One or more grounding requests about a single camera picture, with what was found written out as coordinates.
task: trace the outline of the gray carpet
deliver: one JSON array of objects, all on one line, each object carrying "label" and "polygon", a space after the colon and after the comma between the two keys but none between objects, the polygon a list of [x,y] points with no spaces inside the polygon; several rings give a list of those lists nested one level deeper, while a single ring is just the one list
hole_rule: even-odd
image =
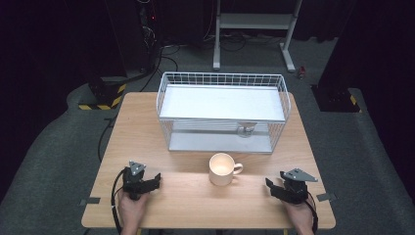
[{"label": "gray carpet", "polygon": [[[290,52],[297,67],[305,66],[306,78],[288,73],[277,43],[248,43],[235,52],[222,50],[221,72],[283,74],[296,98],[300,115],[337,225],[318,234],[414,234],[415,210],[400,182],[358,89],[350,89],[362,113],[321,113],[310,84],[316,84],[336,41],[317,43],[294,40]],[[225,49],[241,44],[223,43]],[[179,71],[212,72],[212,50],[191,46],[168,47],[166,56]],[[162,59],[161,71],[175,64]],[[160,74],[144,90],[157,91]],[[128,83],[127,92],[143,88],[147,78]],[[30,147],[0,208],[0,234],[83,234],[84,206],[100,166],[98,144],[108,121],[117,110],[82,111],[77,105],[90,95],[87,85],[68,96],[68,110],[52,121]],[[105,152],[111,129],[101,143]],[[153,231],[144,230],[143,234]],[[211,230],[164,230],[164,234],[214,234]],[[116,234],[115,229],[91,229],[88,234]],[[281,230],[227,230],[224,234],[283,234]]]}]

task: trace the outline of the white shelf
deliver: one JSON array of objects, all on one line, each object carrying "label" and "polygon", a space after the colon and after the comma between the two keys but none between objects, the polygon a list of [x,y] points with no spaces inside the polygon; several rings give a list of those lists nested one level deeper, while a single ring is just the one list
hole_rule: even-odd
[{"label": "white shelf", "polygon": [[288,29],[292,15],[226,14],[220,15],[221,28]]}]

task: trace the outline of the black curtain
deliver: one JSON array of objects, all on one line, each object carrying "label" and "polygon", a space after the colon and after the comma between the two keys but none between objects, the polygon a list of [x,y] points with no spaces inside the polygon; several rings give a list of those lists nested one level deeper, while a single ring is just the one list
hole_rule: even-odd
[{"label": "black curtain", "polygon": [[69,93],[86,80],[63,0],[2,1],[0,31],[2,200],[36,136],[67,110]]}]

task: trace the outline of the wooden table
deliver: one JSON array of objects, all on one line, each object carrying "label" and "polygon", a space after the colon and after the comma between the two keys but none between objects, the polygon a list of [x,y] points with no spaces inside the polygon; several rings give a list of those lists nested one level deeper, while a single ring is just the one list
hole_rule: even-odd
[{"label": "wooden table", "polygon": [[275,184],[280,170],[298,167],[318,178],[307,182],[314,196],[319,228],[336,224],[328,201],[316,195],[325,189],[292,94],[292,112],[272,155],[230,153],[244,171],[232,184],[214,186],[208,180],[208,161],[214,152],[169,152],[156,112],[157,93],[125,95],[90,197],[99,204],[86,206],[85,227],[115,227],[111,191],[128,161],[147,165],[145,179],[161,173],[161,187],[151,193],[143,228],[291,228],[280,200],[270,196],[265,177]]}]

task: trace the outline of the white metal stand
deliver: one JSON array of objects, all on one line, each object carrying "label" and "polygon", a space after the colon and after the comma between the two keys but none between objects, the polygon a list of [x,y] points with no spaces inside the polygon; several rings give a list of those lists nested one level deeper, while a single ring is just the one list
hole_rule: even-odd
[{"label": "white metal stand", "polygon": [[295,71],[296,68],[291,59],[288,47],[293,36],[293,31],[299,17],[302,0],[297,0],[296,7],[292,14],[228,14],[220,13],[220,0],[217,0],[216,11],[216,32],[213,51],[213,69],[220,70],[220,40],[221,28],[258,28],[258,29],[285,29],[287,35],[285,42],[280,43],[280,48],[287,65],[288,71]]}]

